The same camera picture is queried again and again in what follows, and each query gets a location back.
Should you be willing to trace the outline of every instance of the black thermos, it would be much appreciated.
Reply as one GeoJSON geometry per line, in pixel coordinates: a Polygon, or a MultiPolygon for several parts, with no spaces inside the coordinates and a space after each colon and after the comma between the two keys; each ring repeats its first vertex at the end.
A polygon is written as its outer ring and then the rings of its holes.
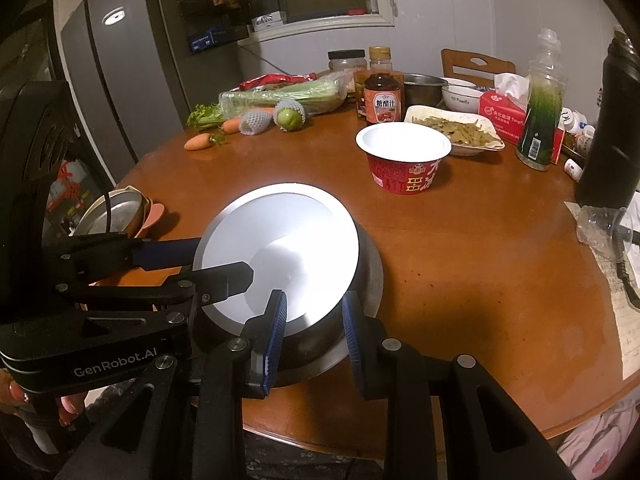
{"type": "Polygon", "coordinates": [[[640,180],[640,57],[617,29],[602,69],[600,118],[575,189],[580,206],[627,207],[640,180]]]}

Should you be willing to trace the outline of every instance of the round wooden table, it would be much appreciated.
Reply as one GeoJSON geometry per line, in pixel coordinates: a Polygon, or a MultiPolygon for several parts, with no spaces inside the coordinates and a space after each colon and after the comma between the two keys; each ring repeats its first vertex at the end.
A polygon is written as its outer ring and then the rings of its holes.
{"type": "MultiPolygon", "coordinates": [[[[514,146],[448,156],[415,196],[378,187],[354,137],[353,109],[312,118],[296,133],[275,127],[186,152],[181,134],[124,178],[163,203],[151,235],[200,236],[227,204],[278,182],[318,186],[338,198],[376,243],[385,272],[378,317],[389,335],[425,355],[474,355],[547,437],[610,407],[638,383],[622,380],[606,279],[577,242],[564,205],[574,183],[546,173],[514,146]]],[[[177,269],[125,275],[158,285],[177,269]]],[[[386,404],[360,399],[348,360],[266,400],[245,400],[244,426],[307,449],[383,458],[386,404]]]]}

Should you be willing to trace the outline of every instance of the plastic bag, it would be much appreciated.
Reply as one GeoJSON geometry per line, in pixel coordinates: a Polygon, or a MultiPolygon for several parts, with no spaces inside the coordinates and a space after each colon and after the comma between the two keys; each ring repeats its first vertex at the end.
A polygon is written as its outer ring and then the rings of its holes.
{"type": "Polygon", "coordinates": [[[330,72],[315,81],[295,83],[276,90],[222,92],[218,98],[227,119],[242,116],[251,108],[274,107],[283,99],[294,99],[308,116],[332,112],[347,97],[351,72],[330,72]]]}
{"type": "Polygon", "coordinates": [[[234,88],[232,91],[247,91],[252,89],[257,89],[257,87],[263,87],[265,85],[275,85],[275,84],[283,84],[283,86],[288,86],[293,83],[302,83],[304,81],[315,81],[316,74],[314,72],[306,74],[306,75],[286,75],[286,74],[265,74],[260,77],[254,77],[253,79],[249,79],[249,81],[245,81],[240,83],[238,88],[234,88]]]}

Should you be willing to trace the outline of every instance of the red noodle cup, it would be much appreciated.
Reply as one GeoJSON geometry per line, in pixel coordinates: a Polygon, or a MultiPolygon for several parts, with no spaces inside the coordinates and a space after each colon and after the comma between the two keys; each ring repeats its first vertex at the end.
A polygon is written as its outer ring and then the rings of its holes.
{"type": "Polygon", "coordinates": [[[357,145],[367,153],[373,180],[401,195],[428,189],[444,156],[449,139],[440,132],[413,123],[381,123],[363,128],[357,145]]]}

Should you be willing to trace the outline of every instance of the tissue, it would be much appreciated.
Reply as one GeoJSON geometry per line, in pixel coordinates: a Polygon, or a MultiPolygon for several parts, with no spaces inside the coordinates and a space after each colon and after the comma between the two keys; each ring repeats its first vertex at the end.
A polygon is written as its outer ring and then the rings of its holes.
{"type": "Polygon", "coordinates": [[[529,78],[517,74],[497,74],[494,78],[495,91],[508,97],[518,108],[527,110],[529,100],[529,78]]]}

